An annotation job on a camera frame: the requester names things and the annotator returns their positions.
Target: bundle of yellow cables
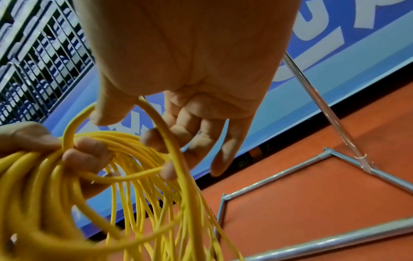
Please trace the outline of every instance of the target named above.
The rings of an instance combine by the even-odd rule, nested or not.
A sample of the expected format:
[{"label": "bundle of yellow cables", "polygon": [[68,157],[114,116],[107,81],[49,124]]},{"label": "bundle of yellow cables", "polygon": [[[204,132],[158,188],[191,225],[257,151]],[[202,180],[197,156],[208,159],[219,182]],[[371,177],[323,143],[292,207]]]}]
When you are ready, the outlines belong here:
[{"label": "bundle of yellow cables", "polygon": [[[81,135],[104,142],[114,153],[105,168],[107,173],[121,168],[126,176],[97,176],[86,172],[68,172],[62,165],[62,154],[73,148],[76,129],[93,111],[83,110],[67,126],[62,149],[48,155],[17,152],[0,159],[0,261],[103,261],[115,252],[124,251],[124,260],[223,260],[215,226],[236,256],[239,251],[225,236],[213,213],[184,164],[179,146],[166,123],[144,98],[138,102],[152,118],[161,133],[169,154],[160,154],[143,146],[138,136],[121,132],[91,132]],[[176,181],[165,181],[158,175],[165,160],[173,161]],[[112,215],[107,221],[86,203],[80,179],[111,184]],[[115,226],[116,186],[125,218],[125,235]],[[130,196],[136,197],[136,218]],[[173,204],[179,206],[174,213]],[[108,234],[106,245],[84,238],[72,218],[72,206]],[[151,233],[144,233],[149,216]],[[135,238],[130,239],[132,229]],[[17,234],[12,251],[6,243]]]}]

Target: orange surface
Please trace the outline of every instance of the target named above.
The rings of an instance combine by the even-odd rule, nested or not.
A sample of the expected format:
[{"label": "orange surface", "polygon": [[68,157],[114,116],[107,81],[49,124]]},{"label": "orange surface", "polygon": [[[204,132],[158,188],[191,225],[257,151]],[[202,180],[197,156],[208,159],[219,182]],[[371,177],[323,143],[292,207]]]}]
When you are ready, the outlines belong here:
[{"label": "orange surface", "polygon": [[[382,170],[413,182],[413,84],[343,120]],[[232,193],[332,147],[351,156],[327,127],[205,189],[214,213]],[[346,233],[413,215],[413,196],[336,158],[284,177],[228,203],[224,230],[244,256]],[[297,260],[412,261],[413,236]],[[234,257],[226,246],[225,259]]]}]

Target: coiled cable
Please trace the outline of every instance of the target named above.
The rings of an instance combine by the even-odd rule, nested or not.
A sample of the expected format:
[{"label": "coiled cable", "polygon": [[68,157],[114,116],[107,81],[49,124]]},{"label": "coiled cable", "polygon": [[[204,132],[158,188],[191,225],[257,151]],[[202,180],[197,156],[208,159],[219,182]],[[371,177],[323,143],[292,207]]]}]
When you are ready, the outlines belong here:
[{"label": "coiled cable", "polygon": [[[126,133],[75,134],[93,111],[94,106],[91,105],[67,126],[62,137],[62,149],[48,155],[20,151],[0,159],[0,261],[103,261],[119,251],[124,251],[124,261],[143,260],[144,252],[151,260],[157,261],[222,261],[223,254],[213,233],[214,227],[235,255],[243,260],[216,222],[162,117],[144,98],[140,98],[137,105],[156,124],[169,154],[145,147],[138,136]],[[106,172],[121,168],[126,176],[67,171],[62,164],[62,155],[74,147],[77,136],[89,136],[105,143],[114,153]],[[174,164],[177,173],[174,181],[165,181],[158,174],[167,160]],[[111,184],[110,222],[87,205],[85,197],[88,195],[82,191],[82,180]],[[115,226],[117,187],[125,219],[124,235]],[[136,199],[136,218],[130,199],[132,192]],[[177,213],[173,210],[174,203],[179,207]],[[73,220],[73,206],[107,233],[106,245],[84,238]],[[146,215],[152,226],[151,233],[144,233]],[[174,231],[176,227],[179,227],[177,233]],[[6,245],[13,234],[17,234],[18,240],[10,251]]]}]

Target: metal frame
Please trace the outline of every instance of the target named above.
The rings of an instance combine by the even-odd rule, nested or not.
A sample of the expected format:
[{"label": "metal frame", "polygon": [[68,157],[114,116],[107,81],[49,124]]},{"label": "metal frame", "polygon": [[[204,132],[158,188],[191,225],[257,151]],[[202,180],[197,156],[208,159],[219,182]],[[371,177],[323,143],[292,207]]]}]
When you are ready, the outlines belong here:
[{"label": "metal frame", "polygon": [[[357,166],[364,170],[365,172],[380,178],[394,186],[397,186],[409,193],[413,193],[413,184],[407,182],[401,178],[395,177],[388,174],[382,170],[377,169],[371,161],[368,160],[367,155],[362,153],[361,150],[354,143],[351,135],[346,131],[346,129],[340,123],[340,120],[333,113],[328,104],[322,99],[318,94],[317,90],[312,86],[309,80],[305,77],[303,72],[294,63],[292,58],[288,53],[284,56],[284,62],[287,67],[292,71],[292,73],[297,77],[299,82],[303,85],[304,89],[309,93],[311,98],[316,102],[317,106],[324,113],[327,119],[330,121],[331,125],[334,127],[336,132],[343,139],[344,143],[351,149],[354,153],[354,159],[348,157],[342,153],[339,153],[333,149],[325,148],[324,152],[304,161],[294,167],[281,171],[271,177],[265,178],[255,184],[245,187],[241,190],[233,192],[231,194],[223,194],[221,197],[221,204],[219,205],[219,210],[217,214],[217,221],[220,226],[225,215],[225,208],[228,201],[236,199],[250,191],[256,190],[263,187],[271,182],[279,180],[285,176],[293,174],[294,172],[320,162],[329,157],[337,157],[345,162],[348,162],[354,166]],[[380,224],[373,227],[367,227],[360,230],[351,231],[349,233],[340,234],[332,237],[323,238],[320,240],[310,241],[303,244],[288,246],[286,248],[276,249],[268,251],[265,253],[257,254],[245,258],[246,261],[281,261],[289,260],[292,258],[306,257],[308,255],[325,253],[335,249],[341,249],[344,247],[359,245],[366,242],[372,242],[376,240],[381,240],[389,237],[400,236],[407,233],[413,232],[413,217],[408,219],[396,220],[384,224]]]}]

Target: blue banner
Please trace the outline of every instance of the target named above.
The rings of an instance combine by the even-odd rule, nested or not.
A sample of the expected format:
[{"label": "blue banner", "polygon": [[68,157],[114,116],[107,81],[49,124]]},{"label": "blue banner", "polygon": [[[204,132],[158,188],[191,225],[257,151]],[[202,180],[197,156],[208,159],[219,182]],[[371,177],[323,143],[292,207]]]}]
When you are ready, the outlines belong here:
[{"label": "blue banner", "polygon": [[[413,0],[307,0],[303,1],[297,16],[288,52],[326,101],[334,104],[413,61],[412,25]],[[96,100],[98,88],[98,73],[92,68],[44,126],[61,136],[68,122]],[[163,94],[147,99],[163,113]],[[238,154],[318,112],[282,63]],[[110,129],[140,135],[152,127],[151,119],[136,107],[118,124],[97,127],[86,121],[78,131]],[[191,171],[194,178],[209,172],[225,132],[205,160]],[[108,216],[110,198],[107,190],[90,199],[89,204],[101,215]],[[77,225],[83,227],[87,235],[95,232],[89,224],[79,216]]]}]

